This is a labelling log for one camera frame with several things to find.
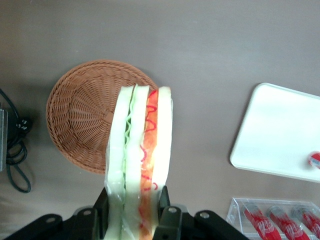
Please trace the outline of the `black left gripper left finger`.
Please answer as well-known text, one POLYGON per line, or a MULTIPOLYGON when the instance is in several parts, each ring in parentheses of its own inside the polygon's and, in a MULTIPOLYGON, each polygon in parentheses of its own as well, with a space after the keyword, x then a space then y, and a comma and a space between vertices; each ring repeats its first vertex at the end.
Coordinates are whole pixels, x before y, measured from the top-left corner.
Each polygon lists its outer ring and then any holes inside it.
POLYGON ((108 228, 109 198, 102 189, 92 207, 84 207, 75 216, 74 240, 102 240, 108 228))

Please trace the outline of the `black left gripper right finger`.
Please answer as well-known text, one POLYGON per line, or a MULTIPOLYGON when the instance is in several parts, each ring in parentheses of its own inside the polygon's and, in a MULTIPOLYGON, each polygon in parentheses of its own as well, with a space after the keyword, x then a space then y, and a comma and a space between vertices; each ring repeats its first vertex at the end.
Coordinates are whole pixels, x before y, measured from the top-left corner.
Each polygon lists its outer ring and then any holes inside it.
POLYGON ((158 226, 153 240, 180 240, 182 234, 182 216, 180 208, 171 205, 167 186, 162 188, 157 203, 158 226))

